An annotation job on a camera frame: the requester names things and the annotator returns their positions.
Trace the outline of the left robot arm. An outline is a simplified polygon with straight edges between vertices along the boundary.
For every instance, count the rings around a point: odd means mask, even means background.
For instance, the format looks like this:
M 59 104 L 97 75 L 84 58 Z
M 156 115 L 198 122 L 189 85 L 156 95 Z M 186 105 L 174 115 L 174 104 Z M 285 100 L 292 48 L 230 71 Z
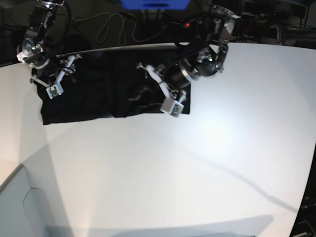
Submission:
M 144 107 L 159 106 L 159 110 L 179 117 L 187 100 L 186 87 L 200 77 L 211 77 L 223 71 L 236 20 L 233 11 L 219 4 L 210 4 L 209 10 L 198 17 L 196 35 L 187 45 L 176 43 L 177 59 L 153 66 L 138 63 L 145 81 L 128 95 L 129 101 L 142 101 Z

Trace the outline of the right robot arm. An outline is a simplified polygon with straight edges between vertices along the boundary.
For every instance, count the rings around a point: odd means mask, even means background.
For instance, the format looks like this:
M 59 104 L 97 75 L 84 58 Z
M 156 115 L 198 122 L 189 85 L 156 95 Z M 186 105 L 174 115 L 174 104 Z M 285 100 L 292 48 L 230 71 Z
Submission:
M 63 7 L 67 13 L 66 28 L 57 43 L 48 39 L 48 31 L 53 26 L 56 10 Z M 65 40 L 71 26 L 72 13 L 65 0 L 39 0 L 29 15 L 28 27 L 17 52 L 19 62 L 32 69 L 30 82 L 43 86 L 50 99 L 64 93 L 62 80 L 64 77 L 74 78 L 75 61 L 81 58 L 79 54 L 71 54 L 59 59 L 57 47 Z

